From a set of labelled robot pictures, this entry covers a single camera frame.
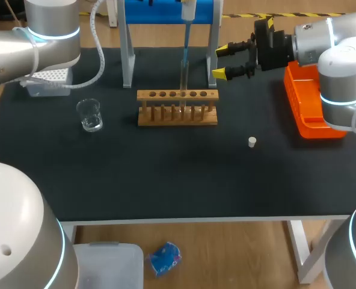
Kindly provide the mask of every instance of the blue stand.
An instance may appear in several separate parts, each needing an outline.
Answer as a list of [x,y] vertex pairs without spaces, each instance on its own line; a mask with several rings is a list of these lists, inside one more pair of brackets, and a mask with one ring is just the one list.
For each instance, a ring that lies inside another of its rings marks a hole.
[[[216,87],[211,71],[216,69],[219,27],[223,0],[197,0],[193,24],[210,24],[207,49],[207,78],[209,88]],[[135,55],[132,46],[129,24],[183,24],[182,4],[175,0],[156,0],[149,6],[148,0],[118,0],[118,24],[123,71],[123,87],[131,88]]]

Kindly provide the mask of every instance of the plastic storage box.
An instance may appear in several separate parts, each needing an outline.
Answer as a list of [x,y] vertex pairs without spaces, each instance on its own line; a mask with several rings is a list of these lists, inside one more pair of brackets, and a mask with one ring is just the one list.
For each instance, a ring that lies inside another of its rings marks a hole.
[[143,289],[143,251],[134,244],[74,245],[78,289]]
[[289,63],[284,83],[298,131],[304,138],[342,138],[345,131],[330,128],[322,115],[319,76],[316,66]]

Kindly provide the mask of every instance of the white pipette tip box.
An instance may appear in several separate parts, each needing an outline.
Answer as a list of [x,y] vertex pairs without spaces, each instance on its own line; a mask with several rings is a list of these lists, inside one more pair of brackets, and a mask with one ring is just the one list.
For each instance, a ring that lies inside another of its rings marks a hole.
[[[46,70],[36,72],[32,77],[41,78],[62,84],[72,84],[72,70],[69,68]],[[48,84],[38,83],[35,81],[21,81],[21,86],[27,86],[29,95],[35,96],[68,96],[70,89],[62,89]]]

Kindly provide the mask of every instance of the white plastic container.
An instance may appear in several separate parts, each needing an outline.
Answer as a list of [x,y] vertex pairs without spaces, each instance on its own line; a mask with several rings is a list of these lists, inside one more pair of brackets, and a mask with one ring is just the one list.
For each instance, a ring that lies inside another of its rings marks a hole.
[[[63,84],[72,84],[72,70],[69,68],[41,71],[34,73],[32,77]],[[24,81],[20,84],[22,86],[27,86],[28,93],[31,96],[68,96],[71,93],[70,89],[61,89],[59,87],[37,83],[35,81]]]
[[74,245],[78,289],[143,289],[143,251],[134,244]]

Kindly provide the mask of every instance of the glowing blue ring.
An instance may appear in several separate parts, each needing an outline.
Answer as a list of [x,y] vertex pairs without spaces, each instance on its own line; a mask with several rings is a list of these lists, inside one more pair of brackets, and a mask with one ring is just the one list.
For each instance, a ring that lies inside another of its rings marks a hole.
[[44,40],[62,40],[62,39],[69,39],[69,38],[72,38],[72,37],[74,37],[75,35],[77,35],[77,34],[79,33],[79,30],[81,30],[80,27],[78,27],[78,29],[77,29],[75,32],[72,32],[71,34],[68,34],[68,35],[63,35],[63,36],[46,36],[46,35],[38,34],[38,33],[34,32],[34,31],[32,31],[32,30],[28,27],[28,31],[29,31],[32,35],[34,35],[34,36],[36,36],[36,37],[38,37],[38,38],[40,38],[40,39],[44,39]]
[[60,267],[62,266],[63,258],[64,258],[64,250],[65,250],[65,247],[66,247],[66,241],[65,241],[65,238],[64,238],[64,231],[63,231],[62,225],[60,224],[58,219],[57,219],[57,222],[59,224],[60,231],[62,232],[62,254],[60,255],[59,264],[58,264],[57,268],[55,269],[54,274],[52,275],[50,281],[47,283],[47,285],[45,286],[44,289],[50,288],[52,283],[54,283],[54,280],[55,280],[55,278],[57,277],[57,275],[59,273],[59,270],[60,270]]
[[352,247],[352,252],[353,252],[354,258],[356,259],[356,248],[354,247],[353,234],[352,234],[352,225],[353,225],[353,218],[354,218],[355,213],[356,213],[356,210],[354,211],[354,213],[351,217],[351,222],[349,223],[349,242]]
[[332,104],[332,105],[352,105],[352,104],[356,104],[356,101],[347,101],[347,102],[337,102],[337,101],[329,101],[327,99],[325,99],[322,95],[321,96],[321,100],[326,102],[327,104]]

